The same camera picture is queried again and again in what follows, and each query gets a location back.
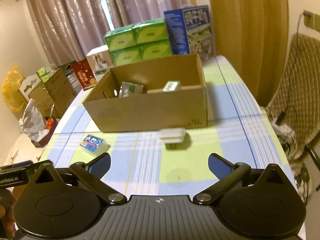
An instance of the yellow curtain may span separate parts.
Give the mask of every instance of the yellow curtain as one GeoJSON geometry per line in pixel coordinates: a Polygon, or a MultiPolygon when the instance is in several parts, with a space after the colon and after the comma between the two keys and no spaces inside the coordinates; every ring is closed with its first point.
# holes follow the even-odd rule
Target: yellow curtain
{"type": "Polygon", "coordinates": [[[288,42],[288,0],[211,0],[216,52],[225,56],[257,102],[279,83],[288,42]]]}

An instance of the white plastic bag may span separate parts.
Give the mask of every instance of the white plastic bag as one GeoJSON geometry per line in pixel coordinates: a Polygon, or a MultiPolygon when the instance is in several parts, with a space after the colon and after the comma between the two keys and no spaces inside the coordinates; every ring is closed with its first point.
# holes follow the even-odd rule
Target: white plastic bag
{"type": "Polygon", "coordinates": [[[21,131],[26,134],[32,141],[39,142],[49,132],[45,128],[45,121],[35,106],[35,101],[30,99],[24,110],[22,118],[19,120],[21,131]]]}

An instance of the power strip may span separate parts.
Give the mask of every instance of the power strip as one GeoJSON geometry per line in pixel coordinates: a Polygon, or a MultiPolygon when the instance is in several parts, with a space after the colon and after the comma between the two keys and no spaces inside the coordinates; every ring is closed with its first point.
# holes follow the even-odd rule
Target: power strip
{"type": "Polygon", "coordinates": [[[282,124],[280,126],[276,125],[276,120],[277,118],[273,119],[271,122],[271,126],[276,135],[280,136],[286,143],[291,144],[295,136],[294,130],[287,124],[282,124]]]}

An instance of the checkered tablecloth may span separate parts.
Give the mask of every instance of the checkered tablecloth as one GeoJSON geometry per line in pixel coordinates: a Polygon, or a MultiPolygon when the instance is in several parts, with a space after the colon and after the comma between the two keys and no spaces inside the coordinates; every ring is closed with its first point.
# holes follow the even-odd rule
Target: checkered tablecloth
{"type": "MultiPolygon", "coordinates": [[[[81,91],[68,108],[42,160],[55,167],[92,159],[79,146],[87,134],[111,145],[111,169],[102,181],[130,195],[190,195],[218,181],[209,171],[208,156],[215,152],[229,161],[252,168],[277,163],[290,181],[294,178],[267,116],[231,64],[222,56],[204,66],[208,90],[208,128],[190,129],[183,144],[166,148],[157,132],[101,133],[82,102],[81,91]]],[[[305,239],[303,226],[300,237],[305,239]]]]}

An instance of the blue milk box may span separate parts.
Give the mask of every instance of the blue milk box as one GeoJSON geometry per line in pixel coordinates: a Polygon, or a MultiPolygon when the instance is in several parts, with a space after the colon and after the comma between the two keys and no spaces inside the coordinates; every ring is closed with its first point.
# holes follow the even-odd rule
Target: blue milk box
{"type": "Polygon", "coordinates": [[[109,149],[109,145],[104,139],[95,137],[88,134],[86,138],[80,143],[84,151],[94,157],[106,152],[109,149]]]}
{"type": "Polygon", "coordinates": [[[199,54],[201,60],[212,55],[209,7],[195,6],[164,12],[174,55],[199,54]]]}

